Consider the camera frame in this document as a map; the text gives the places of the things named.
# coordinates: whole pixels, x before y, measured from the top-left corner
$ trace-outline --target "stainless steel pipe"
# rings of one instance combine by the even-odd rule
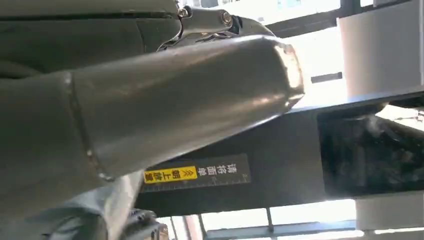
[[[302,96],[293,49],[260,35],[1,81],[0,219],[240,133]]]

